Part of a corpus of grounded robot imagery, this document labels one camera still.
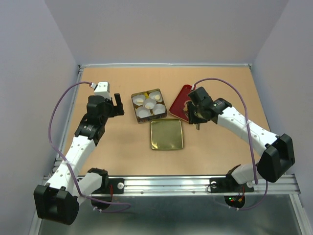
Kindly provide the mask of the metal tongs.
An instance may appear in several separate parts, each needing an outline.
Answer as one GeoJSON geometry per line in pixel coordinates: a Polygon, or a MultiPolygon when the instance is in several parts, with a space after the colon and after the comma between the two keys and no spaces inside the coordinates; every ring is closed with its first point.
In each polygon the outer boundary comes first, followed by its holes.
{"type": "Polygon", "coordinates": [[[195,126],[195,128],[196,128],[197,130],[200,130],[200,124],[199,124],[199,123],[194,124],[194,126],[195,126]]]}

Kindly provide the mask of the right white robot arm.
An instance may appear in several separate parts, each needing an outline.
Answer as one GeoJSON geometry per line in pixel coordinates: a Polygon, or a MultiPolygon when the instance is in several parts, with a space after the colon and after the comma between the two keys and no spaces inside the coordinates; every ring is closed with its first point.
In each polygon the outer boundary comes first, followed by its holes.
{"type": "Polygon", "coordinates": [[[226,188],[236,191],[244,183],[264,179],[275,183],[295,163],[292,138],[287,134],[269,132],[245,118],[231,103],[223,98],[213,100],[203,87],[188,94],[188,121],[200,125],[209,121],[228,129],[257,152],[259,161],[239,165],[229,171],[226,188]]]}

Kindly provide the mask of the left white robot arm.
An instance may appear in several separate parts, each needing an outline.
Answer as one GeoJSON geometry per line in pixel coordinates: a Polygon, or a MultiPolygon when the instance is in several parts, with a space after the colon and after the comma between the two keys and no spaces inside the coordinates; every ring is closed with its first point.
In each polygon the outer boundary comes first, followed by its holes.
{"type": "Polygon", "coordinates": [[[74,133],[67,154],[48,181],[34,190],[39,218],[70,225],[76,219],[80,205],[90,199],[94,191],[103,193],[108,189],[109,177],[103,169],[92,168],[83,179],[77,178],[105,133],[107,120],[124,115],[120,94],[114,94],[114,98],[115,101],[109,96],[88,97],[87,112],[74,133]]]}

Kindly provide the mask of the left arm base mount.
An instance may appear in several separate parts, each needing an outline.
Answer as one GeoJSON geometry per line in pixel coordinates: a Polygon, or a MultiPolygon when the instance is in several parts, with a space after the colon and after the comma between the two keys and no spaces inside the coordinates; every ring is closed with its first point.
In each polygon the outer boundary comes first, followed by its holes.
{"type": "Polygon", "coordinates": [[[101,178],[101,186],[94,190],[93,194],[124,193],[124,178],[111,178],[106,170],[99,168],[91,168],[88,173],[95,173],[101,178]]]}

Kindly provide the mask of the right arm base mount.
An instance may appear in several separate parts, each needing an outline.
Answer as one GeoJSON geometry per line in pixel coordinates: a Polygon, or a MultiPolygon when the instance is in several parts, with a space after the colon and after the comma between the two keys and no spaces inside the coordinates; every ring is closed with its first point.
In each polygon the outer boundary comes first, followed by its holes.
{"type": "Polygon", "coordinates": [[[236,192],[254,192],[254,187],[249,187],[246,183],[239,184],[231,176],[231,173],[240,165],[233,167],[224,177],[212,177],[207,186],[207,191],[210,193],[236,193],[236,192]]]}

